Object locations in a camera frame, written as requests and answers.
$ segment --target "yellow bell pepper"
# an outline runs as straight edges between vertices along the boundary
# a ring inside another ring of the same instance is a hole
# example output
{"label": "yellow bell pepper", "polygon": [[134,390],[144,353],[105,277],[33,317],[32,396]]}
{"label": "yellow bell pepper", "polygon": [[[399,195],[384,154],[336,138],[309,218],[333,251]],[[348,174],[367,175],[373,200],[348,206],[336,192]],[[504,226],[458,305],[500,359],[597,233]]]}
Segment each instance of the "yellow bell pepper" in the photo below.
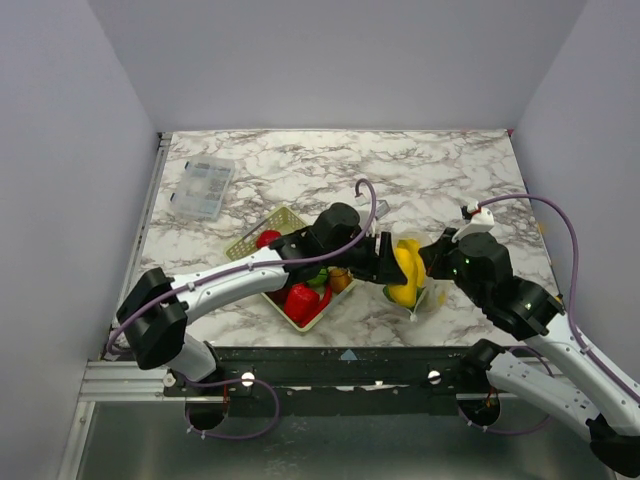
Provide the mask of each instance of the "yellow bell pepper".
{"label": "yellow bell pepper", "polygon": [[409,238],[406,240],[398,241],[398,248],[405,248],[411,252],[413,255],[413,260],[416,263],[416,267],[418,268],[418,277],[416,279],[416,285],[418,287],[422,287],[424,285],[424,281],[427,278],[427,271],[424,268],[424,262],[422,261],[422,257],[418,253],[420,250],[420,243],[413,238]]}
{"label": "yellow bell pepper", "polygon": [[406,248],[395,248],[393,253],[400,269],[407,277],[407,283],[406,285],[389,285],[389,296],[398,305],[413,308],[418,295],[418,265],[413,253]]}

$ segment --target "green basket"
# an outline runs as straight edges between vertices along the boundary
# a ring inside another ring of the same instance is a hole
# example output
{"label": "green basket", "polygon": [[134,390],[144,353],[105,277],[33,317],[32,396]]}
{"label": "green basket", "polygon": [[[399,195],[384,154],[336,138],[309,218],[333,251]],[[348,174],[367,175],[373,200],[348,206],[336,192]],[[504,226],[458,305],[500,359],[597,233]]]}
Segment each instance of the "green basket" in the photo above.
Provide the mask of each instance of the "green basket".
{"label": "green basket", "polygon": [[[244,235],[242,235],[239,239],[235,240],[232,244],[230,244],[224,251],[225,256],[229,260],[240,260],[252,253],[258,251],[256,248],[256,241],[262,232],[265,230],[277,230],[283,235],[294,232],[296,230],[300,230],[301,228],[306,227],[307,224],[302,220],[298,215],[293,212],[286,205],[280,205],[275,210],[271,211],[263,220],[259,221],[257,224],[252,226]],[[293,328],[295,328],[299,332],[308,332],[313,328],[313,326],[318,323],[322,317],[327,315],[338,303],[342,301],[342,299],[356,286],[357,281],[354,280],[345,288],[340,294],[334,295],[331,297],[331,301],[329,305],[327,305],[322,312],[320,312],[316,317],[311,320],[307,325],[303,328],[300,328],[295,324],[293,320],[291,320],[282,309],[275,304],[267,295],[264,293],[261,294],[264,299],[269,302],[269,304],[280,314],[282,315],[287,322],[291,324]]]}

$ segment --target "white marble countertop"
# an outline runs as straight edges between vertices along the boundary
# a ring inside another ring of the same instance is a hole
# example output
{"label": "white marble countertop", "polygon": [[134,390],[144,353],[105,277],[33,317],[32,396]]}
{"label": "white marble countertop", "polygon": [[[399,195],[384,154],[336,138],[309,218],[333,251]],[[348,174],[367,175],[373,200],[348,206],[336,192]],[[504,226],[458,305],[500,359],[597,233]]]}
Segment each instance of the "white marble countertop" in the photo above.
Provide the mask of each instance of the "white marble countertop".
{"label": "white marble countertop", "polygon": [[[215,222],[176,216],[169,199],[194,155],[236,161],[236,173]],[[391,206],[381,227],[438,238],[459,226],[460,205],[522,192],[524,185],[504,130],[437,132],[239,131],[176,133],[163,172],[141,272],[167,274],[226,263],[223,251],[253,223],[287,204],[311,223],[335,201],[352,203],[366,176]],[[494,205],[492,233],[509,248],[516,274],[556,291],[531,208]],[[189,332],[225,346],[471,345],[480,338],[516,343],[497,330],[455,287],[442,309],[411,323],[390,312],[380,286],[363,284],[306,334],[295,331],[259,295],[197,320]]]}

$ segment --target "white wall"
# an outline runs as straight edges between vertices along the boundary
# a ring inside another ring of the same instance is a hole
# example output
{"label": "white wall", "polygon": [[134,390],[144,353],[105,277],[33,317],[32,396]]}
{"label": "white wall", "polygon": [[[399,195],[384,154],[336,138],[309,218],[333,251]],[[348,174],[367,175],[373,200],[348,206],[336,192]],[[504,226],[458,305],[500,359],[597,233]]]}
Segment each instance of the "white wall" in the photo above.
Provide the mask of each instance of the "white wall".
{"label": "white wall", "polygon": [[[640,379],[640,2],[590,0],[516,127],[532,192],[566,209],[581,251],[577,320]],[[571,250],[538,206],[565,292]]]}
{"label": "white wall", "polygon": [[585,0],[89,0],[161,130],[509,128]]}
{"label": "white wall", "polygon": [[0,15],[0,477],[56,475],[157,136],[84,0]]}

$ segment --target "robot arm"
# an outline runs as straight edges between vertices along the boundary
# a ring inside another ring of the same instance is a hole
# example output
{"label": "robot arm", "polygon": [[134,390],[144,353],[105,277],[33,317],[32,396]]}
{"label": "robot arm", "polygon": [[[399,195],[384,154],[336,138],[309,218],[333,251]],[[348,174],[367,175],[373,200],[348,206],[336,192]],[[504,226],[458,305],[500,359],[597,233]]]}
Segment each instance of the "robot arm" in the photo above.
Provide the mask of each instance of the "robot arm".
{"label": "robot arm", "polygon": [[[488,341],[471,347],[462,363],[493,386],[522,397],[589,439],[596,456],[615,471],[640,475],[638,402],[580,348],[562,304],[541,286],[513,274],[508,250],[488,233],[493,226],[491,212],[470,206],[463,215],[469,220],[465,227],[448,228],[437,242],[420,249],[427,274],[453,280],[496,327],[537,349],[577,389],[529,368]],[[241,298],[314,278],[323,266],[349,268],[364,281],[405,284],[387,232],[364,236],[330,259],[304,261],[344,247],[361,231],[359,223],[353,208],[333,204],[312,226],[237,262],[175,278],[166,277],[160,268],[146,272],[116,315],[124,325],[134,312],[144,311],[124,330],[138,366],[167,365],[193,382],[209,377],[217,369],[215,352],[186,333],[188,324]],[[585,336],[583,340],[591,344]],[[591,348],[629,388],[640,391],[602,352]]]}
{"label": "robot arm", "polygon": [[[596,456],[614,470],[640,475],[640,405],[580,348],[562,304],[541,286],[513,274],[508,250],[488,233],[490,212],[482,208],[470,215],[481,218],[471,219],[467,226],[473,228],[446,229],[420,250],[428,275],[453,280],[496,327],[551,360],[577,389],[526,367],[493,344],[476,356],[485,359],[480,368],[487,379],[564,421],[589,439]],[[640,391],[600,350],[591,349],[628,387]]]}
{"label": "robot arm", "polygon": [[349,268],[355,278],[368,282],[406,283],[388,232],[365,235],[352,248],[325,261],[304,261],[345,246],[361,232],[360,223],[352,207],[334,203],[312,226],[284,235],[235,262],[173,278],[161,268],[145,272],[116,312],[122,325],[134,312],[156,300],[124,331],[138,366],[148,370],[167,365],[191,381],[202,380],[217,368],[215,353],[186,333],[187,325],[250,295],[312,279],[325,266]]}

